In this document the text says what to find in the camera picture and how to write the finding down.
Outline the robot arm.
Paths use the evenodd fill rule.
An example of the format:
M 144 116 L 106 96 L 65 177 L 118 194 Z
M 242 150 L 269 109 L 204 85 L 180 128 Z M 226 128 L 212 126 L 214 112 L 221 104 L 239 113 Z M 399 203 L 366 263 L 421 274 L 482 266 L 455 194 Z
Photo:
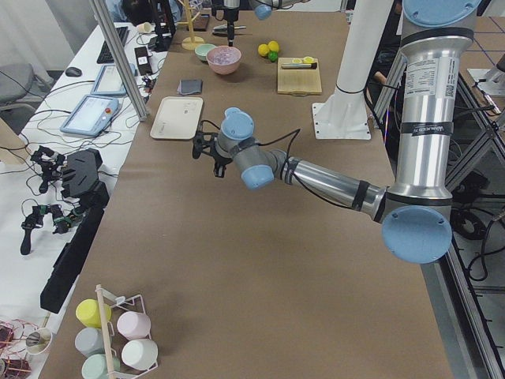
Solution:
M 452 196 L 445 186 L 459 60 L 473 42 L 476 1 L 405 1 L 399 51 L 406 60 L 395 181 L 378 187 L 280 150 L 264 150 L 253 119 L 231 107 L 210 141 L 215 175 L 234 163 L 256 190 L 275 179 L 305 188 L 382 226 L 398 258 L 427 264 L 450 248 Z
M 271 16 L 274 10 L 285 9 L 298 3 L 306 3 L 306 0 L 264 0 L 249 1 L 249 5 L 259 20 L 265 20 Z M 226 20 L 226 36 L 228 46 L 234 45 L 235 22 L 238 20 L 241 2 L 239 0 L 223 0 L 223 16 Z

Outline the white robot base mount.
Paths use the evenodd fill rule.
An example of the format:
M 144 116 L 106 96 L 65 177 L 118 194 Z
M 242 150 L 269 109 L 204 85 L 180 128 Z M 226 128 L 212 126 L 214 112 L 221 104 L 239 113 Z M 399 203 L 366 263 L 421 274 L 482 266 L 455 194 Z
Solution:
M 335 91 L 314 103 L 312 119 L 319 140 L 369 140 L 364 90 L 390 12 L 398 1 L 357 1 L 346 39 Z

